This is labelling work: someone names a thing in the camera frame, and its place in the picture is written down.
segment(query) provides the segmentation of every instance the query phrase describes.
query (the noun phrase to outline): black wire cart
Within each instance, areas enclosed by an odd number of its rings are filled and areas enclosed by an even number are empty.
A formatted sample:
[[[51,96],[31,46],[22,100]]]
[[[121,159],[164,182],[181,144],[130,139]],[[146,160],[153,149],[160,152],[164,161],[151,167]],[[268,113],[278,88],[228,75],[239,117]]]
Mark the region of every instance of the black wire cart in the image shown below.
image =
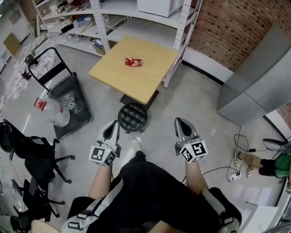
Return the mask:
[[[31,72],[30,66],[34,63],[34,61],[39,59],[44,53],[51,49],[56,52],[57,56],[60,59],[60,63],[38,79]],[[57,83],[51,89],[48,89],[45,84],[52,78],[57,76],[64,69],[67,69],[70,75]],[[69,70],[56,48],[50,47],[44,50],[41,54],[39,54],[31,61],[30,65],[28,66],[28,70],[31,75],[38,81],[38,83],[48,91],[47,95],[49,98],[62,103],[70,111],[70,121],[65,127],[59,127],[54,125],[56,138],[63,137],[65,134],[78,129],[90,120],[91,114],[89,113],[88,107],[81,92],[79,81],[77,79],[77,74]]]

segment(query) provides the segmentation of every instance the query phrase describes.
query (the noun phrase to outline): shelf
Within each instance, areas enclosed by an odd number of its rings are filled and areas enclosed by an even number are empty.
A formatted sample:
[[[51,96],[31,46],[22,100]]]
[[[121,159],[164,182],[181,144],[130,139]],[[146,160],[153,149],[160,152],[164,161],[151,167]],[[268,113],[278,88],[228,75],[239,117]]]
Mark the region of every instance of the shelf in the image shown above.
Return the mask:
[[[71,10],[70,12],[63,12],[60,14],[56,14],[56,13],[48,13],[46,14],[44,17],[42,17],[43,20],[47,20],[47,19],[51,19],[51,18],[56,18],[56,17],[60,17],[60,16],[65,16],[65,15],[86,15],[86,14],[93,14],[93,10],[92,9],[88,9],[88,10],[78,10],[78,8],[76,7],[75,9]]]
[[[110,20],[108,22],[105,22],[106,30],[107,31],[110,30],[112,27],[115,27],[117,24],[121,23],[123,20],[124,20],[124,17],[121,17],[121,16],[110,16]],[[84,28],[87,25],[88,24],[86,24],[86,23],[81,24],[81,26],[69,30],[68,33],[99,38],[99,35],[97,34],[98,33],[97,26],[92,25],[89,28],[87,28],[86,30],[84,30]],[[49,29],[49,32],[61,33],[61,29],[63,27],[64,26],[62,25],[62,23],[59,22],[55,26],[53,26],[51,29]]]
[[[168,26],[132,18],[112,31],[106,38],[119,42],[125,35],[134,35],[172,49],[174,47],[176,32],[176,29]]]
[[[50,1],[50,0],[44,0],[43,2],[41,2],[41,3],[39,3],[39,4],[35,5],[35,6],[39,7],[39,6],[43,5],[44,3],[48,2],[48,1]]]
[[[96,50],[92,47],[90,47],[90,40],[89,39],[84,39],[81,42],[76,42],[76,43],[72,43],[70,41],[66,42],[66,40],[64,39],[58,39],[56,41],[56,44],[58,45],[63,45],[63,46],[68,46],[74,49],[79,49],[88,53],[92,53],[94,55],[98,55],[98,56],[103,56],[102,54],[99,54],[96,52]]]
[[[138,11],[136,0],[110,0],[108,2],[101,3],[100,12],[102,14],[128,15],[178,28],[182,7],[167,18],[160,15]],[[193,12],[194,8],[191,7],[189,14]]]

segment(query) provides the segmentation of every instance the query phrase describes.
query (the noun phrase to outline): concrete floor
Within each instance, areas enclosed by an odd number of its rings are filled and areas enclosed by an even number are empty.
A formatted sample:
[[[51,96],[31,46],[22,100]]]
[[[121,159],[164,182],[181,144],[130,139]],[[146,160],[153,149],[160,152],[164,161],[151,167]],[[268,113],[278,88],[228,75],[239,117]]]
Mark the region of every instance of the concrete floor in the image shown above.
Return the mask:
[[[57,47],[68,67],[78,75],[80,86],[91,112],[91,120],[78,131],[68,134],[57,145],[56,157],[73,154],[74,161],[60,162],[60,169],[72,184],[64,183],[56,175],[50,184],[50,198],[64,200],[66,205],[57,206],[60,218],[53,215],[50,225],[60,230],[65,221],[71,202],[75,197],[86,196],[90,185],[98,170],[98,166],[88,160],[91,145],[97,137],[98,131],[107,122],[115,120],[123,104],[119,102],[122,93],[101,81],[89,76],[88,72],[100,57],[90,53],[68,48]],[[10,77],[13,61],[1,73],[1,80],[7,81]],[[216,103],[221,86],[199,72],[185,66],[175,72],[168,89],[159,87],[159,95],[149,109],[149,120],[144,133],[125,134],[120,130],[119,144],[122,146],[121,156],[113,165],[113,174],[116,176],[125,163],[125,155],[130,150],[130,140],[140,137],[143,149],[147,153],[147,160],[167,170],[176,179],[182,181],[185,176],[184,159],[177,157],[174,151],[176,142],[174,119],[182,117],[192,122],[201,138],[205,140],[208,156],[199,162],[202,172],[217,167],[228,166],[235,149],[234,134],[239,132],[239,126],[220,116],[216,112]],[[33,79],[28,88],[16,100],[5,103],[3,118],[27,136],[43,136],[49,142],[53,141],[55,132],[53,125],[47,123],[41,112],[34,107],[37,97],[46,96],[44,89]],[[277,132],[263,119],[253,121],[250,125],[241,128],[241,134],[249,139],[249,148],[264,150],[263,138],[281,140]],[[241,138],[240,146],[246,148],[246,142]],[[274,152],[256,152],[261,158],[272,158]],[[228,183],[227,169],[219,169],[205,175],[210,187],[216,186],[225,195],[234,201],[245,200],[253,203],[272,206],[275,204],[281,185],[279,179],[262,177],[253,172],[250,179],[245,175],[243,166],[241,179]],[[24,166],[24,160],[14,156],[12,164],[8,155],[0,150],[0,179],[3,183],[9,207],[13,204],[19,207],[21,198],[10,187],[10,179],[20,182],[30,180],[30,174]]]

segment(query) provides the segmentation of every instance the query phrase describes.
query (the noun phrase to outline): white sneaker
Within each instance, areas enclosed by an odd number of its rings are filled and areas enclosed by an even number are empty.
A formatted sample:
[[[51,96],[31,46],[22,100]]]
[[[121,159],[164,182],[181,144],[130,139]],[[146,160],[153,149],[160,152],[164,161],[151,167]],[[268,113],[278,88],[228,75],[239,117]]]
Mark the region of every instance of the white sneaker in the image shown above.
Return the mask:
[[[131,148],[133,149],[134,153],[137,153],[138,151],[143,152],[140,141],[138,141],[137,138],[133,138],[130,143],[131,143]]]
[[[239,158],[239,155],[241,154],[240,151],[235,151],[235,159],[233,161],[235,167],[240,167],[242,160]]]
[[[246,178],[250,178],[251,177],[251,164],[250,163],[247,163],[246,164]]]

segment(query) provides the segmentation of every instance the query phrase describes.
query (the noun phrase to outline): black stool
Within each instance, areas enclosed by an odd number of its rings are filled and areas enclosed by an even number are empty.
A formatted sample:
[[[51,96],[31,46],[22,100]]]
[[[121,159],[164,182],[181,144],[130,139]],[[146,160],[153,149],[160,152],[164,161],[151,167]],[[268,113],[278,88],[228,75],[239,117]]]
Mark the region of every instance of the black stool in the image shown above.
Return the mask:
[[[117,120],[126,133],[142,133],[147,122],[147,112],[139,103],[126,104],[120,109]]]

